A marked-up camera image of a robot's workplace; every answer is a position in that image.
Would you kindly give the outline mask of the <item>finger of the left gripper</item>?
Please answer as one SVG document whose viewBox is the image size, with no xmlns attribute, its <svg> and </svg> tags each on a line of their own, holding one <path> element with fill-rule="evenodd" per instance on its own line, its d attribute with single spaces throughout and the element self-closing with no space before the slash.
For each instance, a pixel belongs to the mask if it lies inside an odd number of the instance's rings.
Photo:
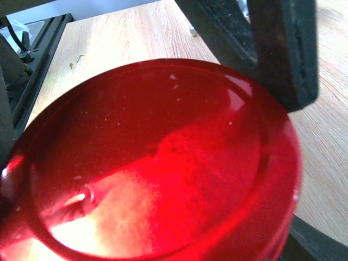
<svg viewBox="0 0 348 261">
<path fill-rule="evenodd" d="M 261 83 L 286 111 L 319 94 L 315 1 L 178 1 L 220 64 Z"/>
</svg>

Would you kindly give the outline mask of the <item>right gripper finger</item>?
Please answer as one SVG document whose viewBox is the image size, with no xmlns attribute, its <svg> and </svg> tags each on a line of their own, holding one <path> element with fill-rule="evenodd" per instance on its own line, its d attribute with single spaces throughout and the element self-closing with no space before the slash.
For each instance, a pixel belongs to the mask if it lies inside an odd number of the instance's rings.
<svg viewBox="0 0 348 261">
<path fill-rule="evenodd" d="M 295 216 L 279 259 L 347 260 L 347 246 Z"/>
</svg>

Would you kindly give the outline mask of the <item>red round lid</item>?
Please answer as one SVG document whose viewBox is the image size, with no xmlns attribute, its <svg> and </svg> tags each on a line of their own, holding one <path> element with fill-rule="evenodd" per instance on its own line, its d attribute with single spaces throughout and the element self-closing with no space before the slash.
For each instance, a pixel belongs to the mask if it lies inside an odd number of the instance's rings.
<svg viewBox="0 0 348 261">
<path fill-rule="evenodd" d="M 1 260 L 276 260 L 301 150 L 259 83 L 206 61 L 99 74 L 26 128 L 1 174 Z"/>
</svg>

